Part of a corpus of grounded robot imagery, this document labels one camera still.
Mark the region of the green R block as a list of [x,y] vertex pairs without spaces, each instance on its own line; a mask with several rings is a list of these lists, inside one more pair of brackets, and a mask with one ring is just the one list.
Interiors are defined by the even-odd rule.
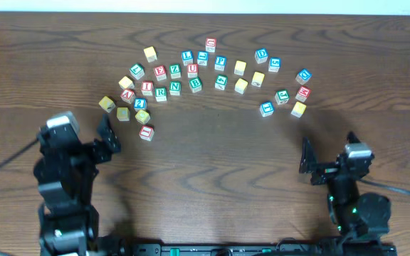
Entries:
[[154,91],[155,100],[157,102],[167,101],[167,89],[165,87],[157,87]]

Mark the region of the red E block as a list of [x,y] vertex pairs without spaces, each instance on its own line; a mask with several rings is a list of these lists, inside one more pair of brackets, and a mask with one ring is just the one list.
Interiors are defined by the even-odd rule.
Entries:
[[163,65],[159,65],[153,68],[154,75],[157,81],[162,81],[167,79],[167,71]]

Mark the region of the green N block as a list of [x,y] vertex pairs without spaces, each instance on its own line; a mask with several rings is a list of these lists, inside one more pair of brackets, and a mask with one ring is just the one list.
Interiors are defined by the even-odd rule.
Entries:
[[172,96],[180,96],[182,91],[182,84],[179,81],[171,81],[169,84],[169,92]]

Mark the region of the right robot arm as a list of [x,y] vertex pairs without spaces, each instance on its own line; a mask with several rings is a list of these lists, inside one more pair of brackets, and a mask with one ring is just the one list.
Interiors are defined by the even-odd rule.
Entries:
[[320,163],[308,138],[302,141],[299,172],[310,174],[313,186],[327,187],[330,219],[340,235],[350,240],[377,240],[389,232],[391,202],[378,193],[360,193],[357,182],[369,173],[374,159],[370,147],[353,132],[343,152],[331,162]]

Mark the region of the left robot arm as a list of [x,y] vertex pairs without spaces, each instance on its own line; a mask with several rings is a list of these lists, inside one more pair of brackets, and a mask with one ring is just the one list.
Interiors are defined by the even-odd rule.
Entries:
[[43,203],[38,209],[42,255],[124,255],[122,238],[98,234],[99,214],[91,203],[98,164],[111,160],[121,144],[104,114],[98,139],[82,143],[72,112],[51,117],[37,138],[41,159],[33,168]]

